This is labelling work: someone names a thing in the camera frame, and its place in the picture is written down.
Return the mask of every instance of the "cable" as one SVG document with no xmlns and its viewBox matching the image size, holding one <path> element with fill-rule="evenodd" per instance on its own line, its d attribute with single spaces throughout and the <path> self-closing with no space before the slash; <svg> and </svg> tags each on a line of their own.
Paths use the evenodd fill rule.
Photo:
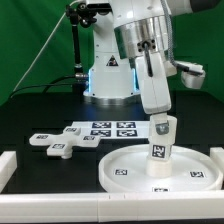
<svg viewBox="0 0 224 224">
<path fill-rule="evenodd" d="M 74 75 L 71 75 L 71 76 L 63 76 L 63 77 L 60 77 L 60 78 L 57 78 L 55 79 L 54 81 L 52 81 L 49 85 L 52 85 L 52 84 L 55 84 L 57 82 L 60 82 L 60 81 L 63 81 L 63 80 L 66 80 L 66 79 L 75 79 L 75 76 Z M 50 89 L 51 86 L 47 86 L 44 90 L 43 90 L 43 93 L 46 93 L 48 91 L 48 89 Z"/>
<path fill-rule="evenodd" d="M 164 15 L 165 15 L 165 20 L 166 20 L 166 25 L 167 25 L 167 32 L 168 32 L 168 60 L 170 63 L 180 69 L 181 71 L 184 72 L 189 72 L 189 67 L 185 65 L 178 64 L 175 61 L 174 54 L 173 54 L 173 28 L 172 28 L 172 21 L 170 18 L 170 14 L 168 11 L 167 3 L 165 0 L 161 0 L 161 5 L 163 7 Z"/>
<path fill-rule="evenodd" d="M 83 0 L 76 0 L 73 1 L 70 6 L 74 5 L 75 3 L 78 2 L 83 2 Z M 43 47 L 41 48 L 41 50 L 39 51 L 39 53 L 37 54 L 37 56 L 35 57 L 35 59 L 33 60 L 33 62 L 31 63 L 30 67 L 28 68 L 28 70 L 24 73 L 24 75 L 22 76 L 22 78 L 19 80 L 19 82 L 16 84 L 13 92 L 15 92 L 19 85 L 23 82 L 23 80 L 27 77 L 27 75 L 30 73 L 31 69 L 33 68 L 33 66 L 36 64 L 37 60 L 40 58 L 40 56 L 42 55 L 43 51 L 45 50 L 45 48 L 47 47 L 47 45 L 49 44 L 50 40 L 52 39 L 52 37 L 54 36 L 55 32 L 57 31 L 59 25 L 61 24 L 62 20 L 65 17 L 65 13 L 63 13 L 62 17 L 59 19 L 58 23 L 56 24 L 55 28 L 53 29 L 53 31 L 51 32 L 50 36 L 48 37 L 47 41 L 45 42 L 45 44 L 43 45 Z"/>
<path fill-rule="evenodd" d="M 71 83 L 61 83 L 61 84 L 46 84 L 46 85 L 32 85 L 32 86 L 26 86 L 26 87 L 23 87 L 23 88 L 20 88 L 20 89 L 17 89 L 15 91 L 13 91 L 8 99 L 12 98 L 17 92 L 20 92 L 22 90 L 25 90 L 25 89 L 32 89 L 32 88 L 42 88 L 42 87 L 55 87 L 55 86 L 72 86 Z"/>
</svg>

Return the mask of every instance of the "black table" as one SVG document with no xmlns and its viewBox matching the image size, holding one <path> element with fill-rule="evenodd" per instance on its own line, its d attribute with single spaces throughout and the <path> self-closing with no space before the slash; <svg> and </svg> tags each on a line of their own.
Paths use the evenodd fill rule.
<svg viewBox="0 0 224 224">
<path fill-rule="evenodd" d="M 168 114 L 178 119 L 176 145 L 205 154 L 210 147 L 224 146 L 224 103 L 197 91 L 172 92 L 171 99 Z M 0 107 L 0 152 L 16 151 L 18 168 L 2 194 L 103 192 L 97 170 L 101 158 L 121 147 L 145 144 L 147 139 L 101 140 L 96 149 L 74 147 L 72 158 L 63 160 L 47 157 L 47 147 L 31 146 L 29 138 L 35 133 L 60 134 L 73 121 L 108 120 L 143 121 L 149 116 L 141 104 L 99 106 L 84 103 L 82 97 L 72 93 L 14 96 Z"/>
</svg>

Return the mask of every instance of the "warning label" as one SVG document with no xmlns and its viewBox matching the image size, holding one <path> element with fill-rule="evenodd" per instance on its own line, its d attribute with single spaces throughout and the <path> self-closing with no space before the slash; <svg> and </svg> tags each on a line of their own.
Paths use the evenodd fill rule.
<svg viewBox="0 0 224 224">
<path fill-rule="evenodd" d="M 108 61 L 107 66 L 118 66 L 118 63 L 113 55 L 111 56 L 110 60 Z"/>
</svg>

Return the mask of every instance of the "green screen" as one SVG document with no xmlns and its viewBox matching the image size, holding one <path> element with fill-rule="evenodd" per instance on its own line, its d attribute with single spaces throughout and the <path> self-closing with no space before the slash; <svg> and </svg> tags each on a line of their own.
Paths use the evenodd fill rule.
<svg viewBox="0 0 224 224">
<path fill-rule="evenodd" d="M 7 100 L 70 3 L 69 0 L 0 0 L 0 104 Z M 176 59 L 204 65 L 207 76 L 202 90 L 224 102 L 223 12 L 222 2 L 213 10 L 173 18 L 173 24 Z M 88 72 L 93 64 L 92 29 L 79 31 L 82 64 Z M 73 64 L 71 25 L 64 18 L 20 87 L 48 84 L 58 77 L 71 75 Z M 171 90 L 186 89 L 180 74 L 168 78 L 168 82 Z M 70 90 L 54 88 L 54 91 Z"/>
</svg>

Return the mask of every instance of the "blue light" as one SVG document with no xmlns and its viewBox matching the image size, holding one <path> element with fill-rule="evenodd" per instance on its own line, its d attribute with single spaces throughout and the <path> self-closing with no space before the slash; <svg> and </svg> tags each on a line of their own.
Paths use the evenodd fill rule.
<svg viewBox="0 0 224 224">
<path fill-rule="evenodd" d="M 136 74 L 136 70 L 133 68 L 132 69 L 132 74 L 133 74 L 133 81 L 134 81 L 134 91 L 137 92 L 138 91 L 138 80 L 137 80 L 137 74 Z"/>
<path fill-rule="evenodd" d="M 91 70 L 89 70 L 89 88 L 88 88 L 88 92 L 90 93 L 92 91 L 91 85 L 92 85 L 92 73 Z"/>
</svg>

